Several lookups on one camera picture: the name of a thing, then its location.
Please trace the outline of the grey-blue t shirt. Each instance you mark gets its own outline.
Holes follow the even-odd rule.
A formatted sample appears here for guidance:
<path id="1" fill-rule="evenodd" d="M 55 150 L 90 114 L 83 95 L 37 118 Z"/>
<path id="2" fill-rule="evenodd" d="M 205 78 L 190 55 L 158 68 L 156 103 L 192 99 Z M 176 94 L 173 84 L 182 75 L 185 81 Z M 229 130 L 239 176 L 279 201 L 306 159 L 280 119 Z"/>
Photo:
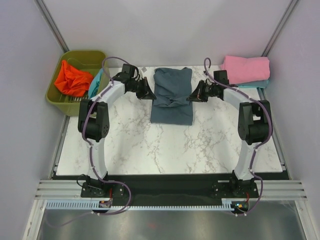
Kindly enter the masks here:
<path id="1" fill-rule="evenodd" d="M 192 93 L 192 69 L 159 67 L 154 71 L 154 94 L 150 122 L 191 126 L 193 124 L 193 104 L 187 100 Z"/>

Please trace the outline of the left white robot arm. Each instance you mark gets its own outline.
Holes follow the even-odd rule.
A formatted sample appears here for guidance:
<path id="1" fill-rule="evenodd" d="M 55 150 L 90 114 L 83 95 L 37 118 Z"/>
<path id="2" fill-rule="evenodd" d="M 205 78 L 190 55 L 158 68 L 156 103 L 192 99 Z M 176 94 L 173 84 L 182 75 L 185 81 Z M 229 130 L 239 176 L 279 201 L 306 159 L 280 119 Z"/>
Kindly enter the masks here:
<path id="1" fill-rule="evenodd" d="M 109 181 L 105 163 L 105 138 L 110 130 L 109 108 L 125 93 L 135 93 L 139 100 L 155 100 L 148 80 L 136 66 L 124 63 L 108 85 L 91 99 L 79 105 L 78 131 L 86 142 L 89 171 L 81 187 L 83 198 L 107 197 L 115 182 Z"/>

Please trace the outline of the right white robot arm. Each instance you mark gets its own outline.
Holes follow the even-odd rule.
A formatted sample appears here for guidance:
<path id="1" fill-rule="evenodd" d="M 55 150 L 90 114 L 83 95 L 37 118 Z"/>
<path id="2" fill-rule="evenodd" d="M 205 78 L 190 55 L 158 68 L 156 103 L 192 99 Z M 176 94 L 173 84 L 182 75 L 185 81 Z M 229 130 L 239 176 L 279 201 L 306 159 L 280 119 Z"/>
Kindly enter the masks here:
<path id="1" fill-rule="evenodd" d="M 213 188 L 216 195 L 245 198 L 257 197 L 254 163 L 257 150 L 273 134 L 270 103 L 255 100 L 229 83 L 226 70 L 216 70 L 213 76 L 200 80 L 196 89 L 187 97 L 190 102 L 206 103 L 216 97 L 238 110 L 237 132 L 241 149 L 236 167 L 228 182 L 218 182 Z"/>

